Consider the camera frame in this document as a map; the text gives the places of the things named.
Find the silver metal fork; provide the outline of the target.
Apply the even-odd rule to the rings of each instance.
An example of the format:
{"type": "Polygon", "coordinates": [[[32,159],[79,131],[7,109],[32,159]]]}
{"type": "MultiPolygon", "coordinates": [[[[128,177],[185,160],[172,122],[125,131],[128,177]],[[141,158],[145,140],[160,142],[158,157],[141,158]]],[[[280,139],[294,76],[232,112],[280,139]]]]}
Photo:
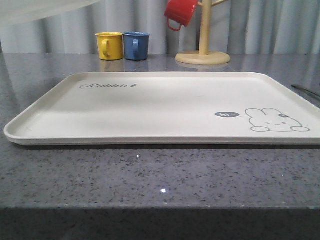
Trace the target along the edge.
{"type": "Polygon", "coordinates": [[[315,92],[315,91],[313,91],[311,89],[308,89],[308,88],[306,88],[304,86],[297,85],[297,84],[292,84],[291,87],[293,87],[293,88],[295,88],[295,89],[297,89],[299,91],[306,92],[306,93],[312,95],[316,99],[320,99],[320,94],[319,93],[317,93],[317,92],[315,92]]]}

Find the yellow mug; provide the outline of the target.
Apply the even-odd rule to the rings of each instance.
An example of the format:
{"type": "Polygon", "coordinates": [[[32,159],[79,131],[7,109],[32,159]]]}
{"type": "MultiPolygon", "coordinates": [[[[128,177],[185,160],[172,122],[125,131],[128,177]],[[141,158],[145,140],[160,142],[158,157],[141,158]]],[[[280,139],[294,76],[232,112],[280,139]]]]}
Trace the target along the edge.
{"type": "Polygon", "coordinates": [[[95,36],[101,60],[114,61],[123,58],[123,34],[121,32],[99,32],[95,36]]]}

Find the cream rabbit print tray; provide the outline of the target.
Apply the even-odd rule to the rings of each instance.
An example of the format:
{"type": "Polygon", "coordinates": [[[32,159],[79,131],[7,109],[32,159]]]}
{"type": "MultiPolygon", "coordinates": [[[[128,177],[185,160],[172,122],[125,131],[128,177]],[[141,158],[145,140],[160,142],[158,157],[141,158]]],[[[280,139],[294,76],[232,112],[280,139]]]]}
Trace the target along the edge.
{"type": "Polygon", "coordinates": [[[320,110],[254,72],[88,72],[4,128],[19,145],[318,145],[320,110]]]}

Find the grey pleated curtain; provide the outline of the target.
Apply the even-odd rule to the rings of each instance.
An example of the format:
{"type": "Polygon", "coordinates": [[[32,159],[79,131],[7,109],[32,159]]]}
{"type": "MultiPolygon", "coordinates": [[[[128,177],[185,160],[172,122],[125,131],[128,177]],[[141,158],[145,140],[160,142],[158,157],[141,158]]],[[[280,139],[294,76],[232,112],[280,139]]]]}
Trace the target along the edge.
{"type": "MultiPolygon", "coordinates": [[[[95,54],[96,33],[147,32],[150,54],[199,47],[201,10],[187,27],[168,29],[164,0],[101,0],[0,30],[2,53],[95,54]]],[[[212,9],[209,47],[230,54],[317,54],[317,0],[229,0],[212,9]]]]}

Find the red mug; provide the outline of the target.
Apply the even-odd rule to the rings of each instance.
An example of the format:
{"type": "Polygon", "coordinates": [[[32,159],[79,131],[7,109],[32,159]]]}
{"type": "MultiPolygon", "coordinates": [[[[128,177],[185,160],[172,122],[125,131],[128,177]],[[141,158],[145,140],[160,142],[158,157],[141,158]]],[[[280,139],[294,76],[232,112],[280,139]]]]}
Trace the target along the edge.
{"type": "Polygon", "coordinates": [[[180,31],[182,26],[187,27],[198,6],[197,0],[169,0],[164,12],[167,26],[172,31],[180,31]],[[170,20],[179,23],[178,28],[170,25],[170,20]]]}

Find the wooden mug tree stand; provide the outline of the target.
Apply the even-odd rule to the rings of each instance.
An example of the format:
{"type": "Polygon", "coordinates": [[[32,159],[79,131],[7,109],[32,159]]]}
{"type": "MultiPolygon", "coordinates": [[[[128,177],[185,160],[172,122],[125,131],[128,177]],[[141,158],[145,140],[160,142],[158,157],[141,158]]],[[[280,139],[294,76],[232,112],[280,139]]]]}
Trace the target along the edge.
{"type": "Polygon", "coordinates": [[[199,49],[178,53],[175,56],[176,61],[192,65],[220,65],[230,62],[231,58],[227,53],[209,50],[212,7],[223,2],[225,0],[198,2],[198,5],[202,7],[199,49]]]}

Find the white round plate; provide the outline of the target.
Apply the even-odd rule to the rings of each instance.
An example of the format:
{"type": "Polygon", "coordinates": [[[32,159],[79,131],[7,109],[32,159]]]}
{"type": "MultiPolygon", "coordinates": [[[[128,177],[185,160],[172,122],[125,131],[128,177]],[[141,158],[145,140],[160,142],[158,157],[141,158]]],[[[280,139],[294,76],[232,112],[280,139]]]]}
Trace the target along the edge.
{"type": "Polygon", "coordinates": [[[83,8],[98,0],[2,0],[0,26],[32,22],[83,8]]]}

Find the blue mug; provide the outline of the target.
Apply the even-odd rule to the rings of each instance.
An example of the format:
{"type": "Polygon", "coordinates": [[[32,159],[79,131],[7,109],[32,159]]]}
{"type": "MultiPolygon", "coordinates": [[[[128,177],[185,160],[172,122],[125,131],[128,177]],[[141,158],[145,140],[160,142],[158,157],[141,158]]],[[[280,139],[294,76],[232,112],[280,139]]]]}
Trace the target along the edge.
{"type": "Polygon", "coordinates": [[[148,58],[149,36],[150,34],[146,32],[124,32],[124,57],[132,61],[146,60],[148,58]]]}

